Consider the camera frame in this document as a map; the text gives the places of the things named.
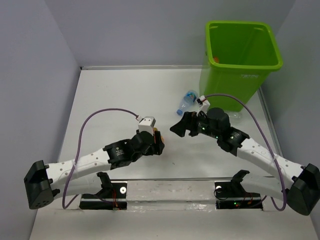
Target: white tabletop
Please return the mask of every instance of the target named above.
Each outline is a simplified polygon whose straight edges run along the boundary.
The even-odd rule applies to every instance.
[[[59,160],[74,158],[79,130],[88,115],[117,107],[154,116],[165,138],[165,149],[161,156],[143,157],[128,167],[110,171],[111,179],[231,177],[240,169],[266,175],[253,164],[223,152],[214,139],[179,138],[169,131],[180,119],[175,113],[180,99],[187,90],[198,90],[199,77],[199,69],[82,71]],[[257,94],[248,106],[274,147]],[[242,114],[241,123],[233,126],[265,145],[252,119],[245,111]],[[136,129],[136,120],[126,113],[100,113],[84,130],[81,155],[131,138]],[[77,203],[62,210],[58,199],[39,209],[30,240],[317,239],[309,216],[289,207],[277,212],[269,199],[263,203],[264,211],[215,210],[214,205],[210,210],[172,209],[174,205],[169,204],[151,210],[80,210]]]
[[[161,156],[142,157],[128,167],[110,171],[111,179],[219,178],[232,177],[241,169],[267,175],[255,165],[221,150],[212,138],[204,135],[180,138],[169,131],[181,119],[176,114],[181,98],[190,89],[199,90],[200,73],[200,69],[83,70],[59,161],[75,157],[81,125],[91,113],[104,108],[124,108],[141,116],[155,117],[165,148]],[[274,149],[257,93],[247,105]],[[265,146],[245,110],[241,122],[233,126]],[[137,121],[128,113],[99,113],[84,129],[80,155],[132,138],[137,128]]]

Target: transparent plastic object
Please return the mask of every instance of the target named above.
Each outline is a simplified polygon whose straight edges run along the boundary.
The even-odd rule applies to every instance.
[[[242,113],[238,111],[224,111],[228,114],[230,122],[234,124],[238,124],[242,120]]]
[[[181,100],[176,113],[179,116],[182,116],[188,110],[188,108],[190,108],[195,103],[197,98],[198,93],[194,90],[189,90]]]

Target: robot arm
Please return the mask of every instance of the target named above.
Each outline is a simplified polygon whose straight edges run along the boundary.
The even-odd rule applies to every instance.
[[[136,135],[107,145],[78,159],[67,196],[76,194],[102,195],[111,187],[105,171],[126,167],[142,156],[161,155],[165,147],[161,133],[154,128],[154,117],[140,119]],[[62,197],[68,175],[75,161],[44,164],[36,161],[24,178],[30,209],[39,209]],[[97,188],[94,182],[101,181]]]
[[[189,136],[204,134],[215,138],[224,151],[247,160],[265,170],[272,177],[262,177],[241,170],[233,176],[231,185],[243,192],[260,193],[277,199],[283,199],[280,176],[269,150],[262,147],[248,134],[231,127],[229,116],[221,108],[211,108],[202,96],[198,112],[185,112],[181,121],[170,128],[180,137],[186,130]],[[308,164],[306,167],[275,155],[284,180],[287,204],[302,215],[309,215],[320,199],[319,169]]]

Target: bin rim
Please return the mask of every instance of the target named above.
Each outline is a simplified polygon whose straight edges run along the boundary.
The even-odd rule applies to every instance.
[[[210,44],[210,25],[211,24],[251,24],[251,25],[262,25],[264,26],[268,33],[269,33],[269,37],[271,39],[271,43],[273,46],[273,49],[275,51],[275,55],[276,58],[278,60],[278,63],[276,65],[236,65],[236,64],[221,64],[221,63],[217,63],[214,61],[214,57],[212,55],[212,48],[211,48],[211,44]],[[206,40],[206,54],[208,57],[208,61],[211,64],[211,66],[218,68],[218,69],[239,69],[239,70],[265,70],[265,71],[270,71],[270,72],[275,72],[278,71],[283,63],[283,59],[281,57],[277,42],[276,42],[276,38],[275,35],[271,29],[271,27],[264,22],[259,22],[259,21],[224,21],[224,20],[215,20],[215,21],[209,21],[206,23],[205,25],[205,34],[208,37],[209,41]]]

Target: green bin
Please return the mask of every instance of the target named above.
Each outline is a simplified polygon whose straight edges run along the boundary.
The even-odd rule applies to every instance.
[[[244,103],[283,61],[269,25],[251,21],[210,21],[205,26],[206,54],[200,76],[200,95],[230,94]],[[239,112],[235,100],[215,96],[210,107]]]

